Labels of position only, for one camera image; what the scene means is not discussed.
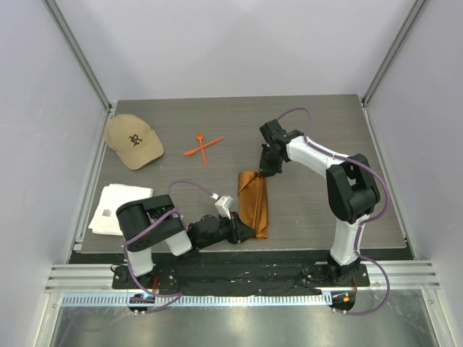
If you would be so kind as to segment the orange cloth napkin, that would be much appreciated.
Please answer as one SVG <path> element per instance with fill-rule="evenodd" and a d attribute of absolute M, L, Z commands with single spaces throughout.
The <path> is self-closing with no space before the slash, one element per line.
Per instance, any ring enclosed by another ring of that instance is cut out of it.
<path fill-rule="evenodd" d="M 258 171 L 242 171 L 238 175 L 239 216 L 254 229 L 255 239 L 268 238 L 268 193 L 266 179 Z"/>

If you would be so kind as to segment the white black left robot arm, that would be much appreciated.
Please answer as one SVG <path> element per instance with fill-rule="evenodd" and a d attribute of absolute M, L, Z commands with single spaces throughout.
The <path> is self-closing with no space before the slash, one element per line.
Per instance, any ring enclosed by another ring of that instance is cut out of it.
<path fill-rule="evenodd" d="M 112 269 L 113 287 L 147 288 L 158 280 L 151 255 L 155 245 L 166 244 L 173 256 L 185 257 L 222 241 L 241 244 L 256 236 L 231 210 L 232 197 L 213 193 L 211 199 L 218 215 L 204 215 L 188 226 L 167 194 L 120 206 L 116 216 L 124 237 L 124 264 Z"/>

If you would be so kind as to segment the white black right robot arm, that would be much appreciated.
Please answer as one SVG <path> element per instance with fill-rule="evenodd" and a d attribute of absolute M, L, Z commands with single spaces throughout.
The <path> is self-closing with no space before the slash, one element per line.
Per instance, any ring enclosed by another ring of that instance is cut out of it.
<path fill-rule="evenodd" d="M 328 205 L 336 218 L 326 275 L 334 285 L 344 285 L 359 267 L 363 229 L 381 200 L 367 158 L 329 150 L 299 130 L 286 131 L 276 119 L 261 126 L 260 133 L 266 142 L 260 157 L 261 176 L 280 174 L 283 163 L 295 162 L 326 180 Z"/>

